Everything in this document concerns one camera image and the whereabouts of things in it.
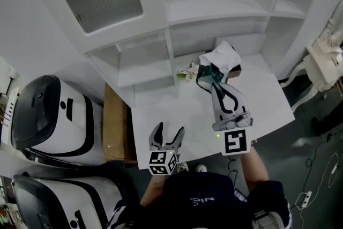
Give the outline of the cream vanity table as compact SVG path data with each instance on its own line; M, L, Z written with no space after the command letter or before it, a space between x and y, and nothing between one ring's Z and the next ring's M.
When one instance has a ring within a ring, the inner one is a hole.
M343 55L339 53L324 53L315 43L307 46L308 54L291 71L288 80L281 83L282 88L287 87L301 70L305 70L309 80L312 82L310 91L292 105L292 112L297 107L312 99L318 92L329 90L341 77L343 77Z

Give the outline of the brown wooden organizer box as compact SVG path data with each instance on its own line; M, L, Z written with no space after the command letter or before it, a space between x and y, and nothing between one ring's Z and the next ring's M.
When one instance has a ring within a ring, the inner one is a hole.
M235 48L232 48L232 52L230 53L228 64L230 65L231 69L228 73L227 79L239 77L242 71L241 57L239 56Z

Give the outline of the small white flower bouquet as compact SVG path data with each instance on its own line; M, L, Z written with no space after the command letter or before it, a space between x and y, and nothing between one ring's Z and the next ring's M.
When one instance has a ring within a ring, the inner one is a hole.
M191 62L187 68L177 73L176 77L181 80L186 80L190 82L190 81L196 80L198 70L199 70L199 65L194 62Z

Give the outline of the person's left forearm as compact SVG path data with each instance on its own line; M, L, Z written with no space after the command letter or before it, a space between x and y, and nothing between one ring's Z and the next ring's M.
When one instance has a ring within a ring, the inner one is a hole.
M145 193L140 200L140 205L147 207L162 195L166 178L165 175L152 176Z

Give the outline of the white and green plastic bag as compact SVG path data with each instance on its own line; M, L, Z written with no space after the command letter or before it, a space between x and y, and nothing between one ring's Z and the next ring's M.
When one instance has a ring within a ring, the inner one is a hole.
M200 55L196 83L207 92L211 92L212 84L223 83L229 72L241 64L241 58L234 48L226 41L211 52Z

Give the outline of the brown cardboard box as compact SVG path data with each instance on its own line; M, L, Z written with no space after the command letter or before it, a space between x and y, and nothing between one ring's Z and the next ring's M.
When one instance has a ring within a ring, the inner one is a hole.
M107 161L137 162L131 109L108 84L103 102L103 149Z

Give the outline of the white desk with hutch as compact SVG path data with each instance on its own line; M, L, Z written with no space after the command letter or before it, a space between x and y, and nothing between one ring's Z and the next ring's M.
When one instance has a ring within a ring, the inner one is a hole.
M212 39L252 31L259 19L303 20L311 0L165 0L168 26L82 54L131 107L178 96L174 58L207 50Z

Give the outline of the white black robot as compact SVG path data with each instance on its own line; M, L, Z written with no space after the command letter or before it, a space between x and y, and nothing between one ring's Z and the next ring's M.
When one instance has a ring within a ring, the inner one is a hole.
M11 145L73 165L99 166L103 107L54 75L29 82L14 102Z
M20 216L27 229L106 229L123 196L110 179L78 178L12 179Z

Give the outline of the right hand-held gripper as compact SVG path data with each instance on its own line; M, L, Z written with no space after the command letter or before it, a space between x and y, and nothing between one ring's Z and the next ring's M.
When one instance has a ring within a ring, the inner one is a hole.
M244 95L231 85L212 84L211 96L215 122L212 128L221 139L220 149L223 156L233 156L250 152L251 140L247 129L253 119L248 111Z

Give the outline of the white power strip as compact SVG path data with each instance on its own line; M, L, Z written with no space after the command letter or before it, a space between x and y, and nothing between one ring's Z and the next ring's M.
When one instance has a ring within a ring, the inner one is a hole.
M303 208L307 207L307 205L309 204L311 195L312 195L312 191L308 191L308 192L304 193L304 199L303 199L303 202L302 202L302 204L300 206L300 209L303 209Z

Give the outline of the cream oval vanity mirror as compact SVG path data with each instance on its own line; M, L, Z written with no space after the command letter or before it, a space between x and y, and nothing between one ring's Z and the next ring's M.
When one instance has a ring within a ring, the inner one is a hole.
M332 17L328 21L330 46L339 47L343 42L343 0L337 5Z

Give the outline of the person's dark shirt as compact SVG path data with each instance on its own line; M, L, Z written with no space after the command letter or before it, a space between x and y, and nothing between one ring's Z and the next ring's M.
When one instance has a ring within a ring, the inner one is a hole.
M149 206L119 201L106 229L291 229L278 181L258 183L242 202L232 180L217 173L180 172Z

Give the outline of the person's right forearm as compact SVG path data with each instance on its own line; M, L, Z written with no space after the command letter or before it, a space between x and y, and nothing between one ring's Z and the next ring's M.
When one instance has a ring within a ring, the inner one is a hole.
M266 167L253 146L249 152L240 156L240 161L248 191L252 191L259 183L269 180Z

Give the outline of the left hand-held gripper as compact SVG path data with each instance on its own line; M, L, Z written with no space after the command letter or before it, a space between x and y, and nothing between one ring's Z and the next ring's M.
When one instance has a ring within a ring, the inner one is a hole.
M185 135L185 128L181 127L174 139L162 146L163 143L163 122L160 122L149 136L150 158L148 169L152 175L171 175L178 164L180 154L179 148L182 145Z

